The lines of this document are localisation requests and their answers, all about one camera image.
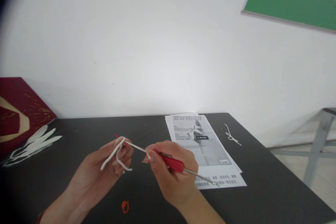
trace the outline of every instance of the red board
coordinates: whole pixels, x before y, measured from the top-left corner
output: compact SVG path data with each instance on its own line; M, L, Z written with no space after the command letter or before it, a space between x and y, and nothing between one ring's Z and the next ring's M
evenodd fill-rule
M0 78L0 156L12 152L56 118L20 77Z

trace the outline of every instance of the white cord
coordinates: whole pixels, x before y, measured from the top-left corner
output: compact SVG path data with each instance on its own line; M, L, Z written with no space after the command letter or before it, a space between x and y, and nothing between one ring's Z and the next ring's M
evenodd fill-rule
M111 155L104 161L104 163L101 165L101 168L100 170L103 170L105 165L113 158L113 156L115 155L115 153L117 153L117 162L127 171L132 171L132 169L130 168L127 168L118 158L118 154L119 154L119 151L121 150L121 148L123 147L123 143L125 142L126 138L125 137L118 137L117 140L115 142L118 142L119 139L121 139L121 142L115 147L115 149L112 151Z
M237 144L239 144L239 145L241 146L241 144L238 143L238 141L237 141L236 139L234 139L233 136L231 136L229 127L228 127L226 124L224 124L224 125L227 127L227 130L228 130L228 132L229 132L229 133L225 132L225 134L228 135L228 139L229 139L229 140L233 140L233 141L235 141Z

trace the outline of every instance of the right hand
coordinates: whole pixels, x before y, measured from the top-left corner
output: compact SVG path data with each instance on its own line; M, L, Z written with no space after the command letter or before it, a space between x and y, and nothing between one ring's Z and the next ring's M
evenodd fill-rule
M196 176L187 172L178 173L171 168L167 168L158 153L165 153L182 161L184 167L197 173L198 164L193 152L182 148L175 142L166 140L149 145L146 148L146 153L147 157L144 162L150 163L164 198L177 209L190 203L199 192L195 186Z

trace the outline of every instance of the white wall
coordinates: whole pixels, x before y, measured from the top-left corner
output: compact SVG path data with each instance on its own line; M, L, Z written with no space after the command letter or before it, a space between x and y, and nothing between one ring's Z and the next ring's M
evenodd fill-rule
M11 0L0 75L61 118L228 111L266 146L312 141L336 106L336 37L244 1Z

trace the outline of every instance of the paper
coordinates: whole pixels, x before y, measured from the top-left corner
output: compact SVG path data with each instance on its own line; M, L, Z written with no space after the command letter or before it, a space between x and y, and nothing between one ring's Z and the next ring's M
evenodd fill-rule
M166 116L172 141L192 151L198 163L198 173L219 183L219 188L246 186L241 170L227 153L204 115L186 113ZM200 178L198 189L218 188Z

